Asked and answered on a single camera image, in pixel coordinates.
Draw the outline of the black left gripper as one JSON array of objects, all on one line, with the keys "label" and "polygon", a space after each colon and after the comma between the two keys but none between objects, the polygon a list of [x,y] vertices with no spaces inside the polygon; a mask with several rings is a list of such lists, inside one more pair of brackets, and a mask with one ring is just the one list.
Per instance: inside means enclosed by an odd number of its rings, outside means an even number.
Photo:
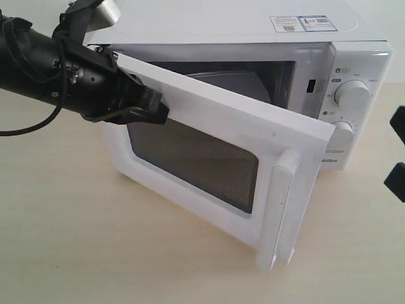
[{"label": "black left gripper", "polygon": [[169,108],[160,104],[161,93],[120,70],[110,51],[98,53],[79,45],[78,53],[73,54],[66,39],[55,43],[52,118],[66,109],[89,122],[165,124]]}]

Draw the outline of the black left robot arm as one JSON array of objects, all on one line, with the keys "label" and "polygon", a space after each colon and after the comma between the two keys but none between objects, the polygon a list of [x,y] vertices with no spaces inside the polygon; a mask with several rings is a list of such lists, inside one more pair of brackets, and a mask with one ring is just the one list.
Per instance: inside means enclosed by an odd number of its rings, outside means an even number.
[{"label": "black left robot arm", "polygon": [[160,92],[120,67],[109,47],[84,46],[93,13],[61,14],[51,37],[28,20],[1,15],[1,88],[61,105],[93,123],[164,124],[169,109]]}]

